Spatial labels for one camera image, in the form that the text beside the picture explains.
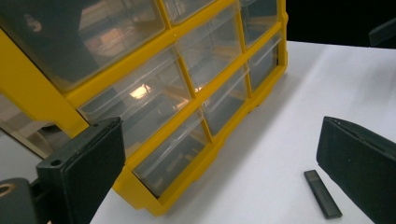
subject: white surface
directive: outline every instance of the white surface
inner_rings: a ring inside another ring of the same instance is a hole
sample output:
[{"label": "white surface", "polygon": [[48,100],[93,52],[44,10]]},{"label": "white surface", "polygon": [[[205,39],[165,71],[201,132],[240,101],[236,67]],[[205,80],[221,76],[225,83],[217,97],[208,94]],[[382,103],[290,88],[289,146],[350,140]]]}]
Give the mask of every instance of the white surface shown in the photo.
[{"label": "white surface", "polygon": [[[396,50],[288,44],[286,74],[166,215],[136,211],[111,190],[92,223],[372,223],[318,167],[316,150],[324,116],[396,142]],[[341,218],[321,214],[303,175],[310,169],[318,171]]]}]

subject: yellow storage cabinet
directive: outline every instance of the yellow storage cabinet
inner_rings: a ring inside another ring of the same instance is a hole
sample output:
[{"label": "yellow storage cabinet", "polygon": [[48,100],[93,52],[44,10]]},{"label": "yellow storage cabinet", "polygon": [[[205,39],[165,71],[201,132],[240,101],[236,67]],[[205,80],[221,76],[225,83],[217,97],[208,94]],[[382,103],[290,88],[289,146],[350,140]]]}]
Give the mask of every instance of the yellow storage cabinet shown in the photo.
[{"label": "yellow storage cabinet", "polygon": [[[287,66],[285,0],[102,0],[79,11],[57,6],[71,10],[61,16],[43,6],[54,21],[29,6],[3,12],[12,7],[0,9],[0,92],[69,137],[122,117],[127,160],[113,189],[155,216],[199,178]],[[74,35],[45,33],[56,22],[71,22]]]}]

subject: screw hole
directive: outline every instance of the screw hole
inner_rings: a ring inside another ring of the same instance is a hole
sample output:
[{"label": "screw hole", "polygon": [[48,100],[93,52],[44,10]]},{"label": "screw hole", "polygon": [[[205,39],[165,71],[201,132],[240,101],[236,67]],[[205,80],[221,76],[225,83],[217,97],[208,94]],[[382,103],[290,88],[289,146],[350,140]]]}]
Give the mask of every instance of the screw hole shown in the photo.
[{"label": "screw hole", "polygon": [[13,189],[15,189],[14,184],[0,185],[0,198],[10,193]]},{"label": "screw hole", "polygon": [[0,194],[6,192],[7,190],[9,190],[9,186],[0,186]]},{"label": "screw hole", "polygon": [[50,163],[50,165],[51,165],[51,166],[57,166],[57,165],[59,165],[59,164],[61,164],[61,163],[62,163],[62,161],[56,160],[56,161],[52,161],[52,162]]}]

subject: clear plastic drawer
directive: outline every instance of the clear plastic drawer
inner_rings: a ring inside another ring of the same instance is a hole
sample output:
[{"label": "clear plastic drawer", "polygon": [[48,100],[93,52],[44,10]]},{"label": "clear plastic drawer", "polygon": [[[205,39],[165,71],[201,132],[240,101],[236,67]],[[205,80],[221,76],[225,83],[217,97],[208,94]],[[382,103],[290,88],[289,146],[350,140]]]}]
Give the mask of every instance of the clear plastic drawer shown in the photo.
[{"label": "clear plastic drawer", "polygon": [[0,26],[63,91],[164,30],[154,0],[2,1]]},{"label": "clear plastic drawer", "polygon": [[250,84],[254,91],[277,66],[277,45],[281,39],[282,34],[277,33],[248,61]]},{"label": "clear plastic drawer", "polygon": [[195,91],[199,91],[240,53],[234,6],[177,41]]},{"label": "clear plastic drawer", "polygon": [[135,169],[134,174],[159,197],[205,147],[201,112],[194,113]]},{"label": "clear plastic drawer", "polygon": [[245,43],[249,47],[277,22],[277,0],[240,0]]},{"label": "clear plastic drawer", "polygon": [[178,24],[215,0],[163,0],[169,20]]},{"label": "clear plastic drawer", "polygon": [[173,48],[151,58],[78,111],[89,122],[121,117],[127,156],[190,100]]},{"label": "clear plastic drawer", "polygon": [[224,127],[247,98],[245,76],[248,70],[240,68],[212,96],[202,108],[209,130],[213,135]]}]

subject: small black bar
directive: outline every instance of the small black bar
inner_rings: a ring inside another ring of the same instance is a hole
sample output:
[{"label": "small black bar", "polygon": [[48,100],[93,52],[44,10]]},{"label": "small black bar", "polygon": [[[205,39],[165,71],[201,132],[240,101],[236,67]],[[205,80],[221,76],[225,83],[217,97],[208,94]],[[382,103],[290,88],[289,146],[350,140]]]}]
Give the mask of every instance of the small black bar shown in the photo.
[{"label": "small black bar", "polygon": [[343,214],[341,213],[335,201],[332,199],[332,195],[330,195],[329,191],[327,191],[317,171],[305,171],[304,176],[318,201],[323,215],[327,219],[341,217]]}]

